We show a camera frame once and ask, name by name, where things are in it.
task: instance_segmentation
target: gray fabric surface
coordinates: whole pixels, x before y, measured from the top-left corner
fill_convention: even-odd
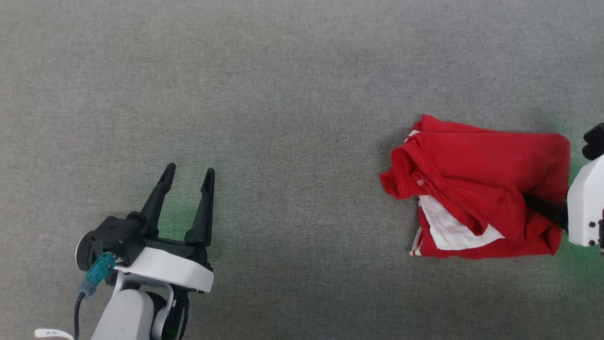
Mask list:
[[[604,263],[411,258],[378,175],[422,113],[573,148],[604,117],[604,2],[0,1],[0,338],[72,332],[82,235],[216,169],[186,339],[594,339]],[[89,338],[111,294],[82,305]]]

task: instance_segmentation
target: teal connector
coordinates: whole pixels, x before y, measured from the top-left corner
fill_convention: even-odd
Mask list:
[[[111,253],[102,253],[86,272],[84,281],[78,286],[77,293],[84,293],[88,298],[97,290],[101,283],[115,268],[115,259]]]

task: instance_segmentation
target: white cable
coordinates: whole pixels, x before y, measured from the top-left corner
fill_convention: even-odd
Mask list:
[[[63,332],[62,330],[58,330],[58,329],[37,329],[34,332],[34,336],[36,338],[50,338],[52,336],[56,336],[59,338],[67,338],[69,340],[74,340],[74,337],[69,335],[66,332]]]

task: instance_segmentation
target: red cloth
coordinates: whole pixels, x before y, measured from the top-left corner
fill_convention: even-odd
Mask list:
[[[390,195],[432,195],[475,235],[490,223],[505,238],[464,250],[439,250],[423,233],[423,256],[466,258],[554,254],[562,229],[528,208],[524,193],[564,202],[570,145],[559,134],[497,132],[423,116],[421,133],[396,148],[381,175]],[[420,225],[429,224],[420,210]]]

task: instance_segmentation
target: folded red garment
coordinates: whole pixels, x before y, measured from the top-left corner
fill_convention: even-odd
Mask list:
[[[474,235],[488,225],[504,238],[463,250],[438,249],[420,208],[423,256],[466,258],[554,254],[562,229],[528,208],[523,194],[562,203],[568,190],[570,145],[559,134],[510,133],[423,116],[391,155],[381,175],[398,198],[430,195]]]

